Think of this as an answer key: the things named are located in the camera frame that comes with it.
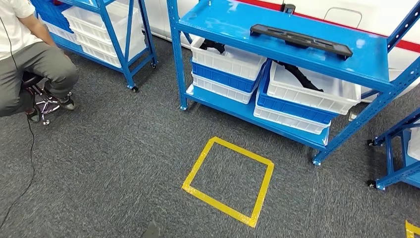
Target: yellow floor tape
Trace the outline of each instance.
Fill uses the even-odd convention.
[[[198,169],[200,168],[201,164],[203,163],[204,159],[206,158],[207,154],[209,153],[211,147],[214,143],[220,144],[224,147],[227,147],[233,151],[236,151],[240,154],[243,154],[251,159],[254,159],[260,163],[263,163],[267,165],[267,170],[265,172],[265,176],[263,179],[263,182],[261,184],[260,192],[257,197],[257,201],[255,202],[254,209],[252,211],[251,217],[245,216],[244,214],[236,211],[235,209],[232,209],[225,204],[209,197],[208,195],[198,191],[197,189],[190,186],[191,182],[193,181],[195,175],[198,172]],[[206,146],[204,147],[203,151],[201,152],[198,160],[195,162],[193,168],[191,169],[191,172],[188,174],[187,178],[184,181],[184,184],[182,185],[182,188],[187,191],[187,193],[195,196],[196,198],[202,200],[203,202],[217,208],[218,210],[226,213],[227,215],[235,218],[238,221],[241,221],[253,228],[257,225],[258,217],[260,216],[261,208],[263,207],[263,202],[265,198],[265,194],[267,193],[268,184],[270,183],[271,175],[273,173],[274,169],[274,163],[271,160],[268,160],[262,156],[259,156],[257,154],[252,153],[251,151],[245,150],[239,146],[236,146],[232,143],[229,143],[225,140],[222,140],[218,137],[213,137],[210,139]]]
[[[406,233],[407,233],[407,238],[414,238],[414,235],[420,236],[420,228],[416,227],[413,224],[410,224],[406,220]]]

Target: white shirt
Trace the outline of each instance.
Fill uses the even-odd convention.
[[[13,53],[35,42],[42,41],[18,19],[28,17],[34,12],[35,8],[28,0],[0,0],[0,17],[6,27],[5,30],[0,21],[0,60],[11,56],[7,34],[12,44]]]

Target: gray carpet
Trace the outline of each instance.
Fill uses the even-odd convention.
[[[385,151],[365,140],[418,105],[420,88],[390,104],[314,167],[309,147],[211,108],[179,110],[172,48],[155,38],[159,65],[123,76],[70,54],[80,69],[79,108],[33,125],[35,180],[12,209],[1,238],[140,237],[150,221],[161,237],[405,237],[405,220],[420,226],[420,189],[399,183],[386,192],[367,179],[385,174]],[[184,50],[188,79],[190,53]],[[352,110],[359,112],[366,105]],[[335,119],[336,134],[347,123]],[[31,176],[31,136],[24,115],[0,119],[0,219]],[[274,162],[255,229],[181,189],[213,136]],[[398,141],[395,156],[401,156]],[[221,146],[211,149],[192,186],[250,216],[265,166]]]

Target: black handle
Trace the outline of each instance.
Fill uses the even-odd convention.
[[[296,66],[288,64],[288,63],[280,62],[278,60],[274,60],[274,62],[276,62],[279,65],[284,66],[284,68],[287,71],[291,72],[292,75],[295,76],[299,80],[302,87],[312,89],[312,90],[315,90],[315,91],[319,91],[319,92],[324,91],[322,89],[318,89],[314,84],[312,84],[312,82],[308,78],[306,78],[306,76]]]
[[[259,36],[263,34],[276,37],[284,40],[286,44],[293,45],[295,47],[313,47],[327,52],[336,53],[344,58],[344,60],[353,55],[353,52],[346,45],[261,24],[253,25],[250,29],[250,34],[251,36]]]
[[[215,48],[221,54],[225,51],[224,44],[204,39],[200,49],[207,50],[207,48]]]

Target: red stripe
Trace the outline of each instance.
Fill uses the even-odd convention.
[[[260,1],[260,0],[237,0],[237,1],[252,4],[252,5],[256,5],[256,6],[261,6],[261,7],[265,7],[265,8],[269,8],[269,9],[273,9],[273,10],[280,10],[281,9],[281,5],[271,3],[271,2],[266,2],[266,1]],[[331,23],[333,25],[342,26],[342,27],[354,29],[354,30],[357,30],[357,31],[363,31],[363,32],[387,37],[385,35],[373,33],[373,32],[370,32],[370,31],[365,31],[365,30],[362,30],[362,29],[357,29],[357,28],[354,28],[354,27],[351,27],[351,26],[342,25],[342,24],[339,24],[339,23],[335,23],[335,22],[332,22],[332,21],[327,21],[327,20],[316,18],[316,17],[313,17],[313,16],[304,15],[304,14],[297,13],[297,12],[295,12],[294,14],[296,16],[301,16],[301,17],[309,18],[309,19],[316,20],[316,21],[327,22],[327,23]],[[400,42],[398,42],[397,47],[401,48],[401,49],[405,49],[405,50],[420,53],[420,44],[416,44],[416,43],[413,43],[413,42],[401,40]]]

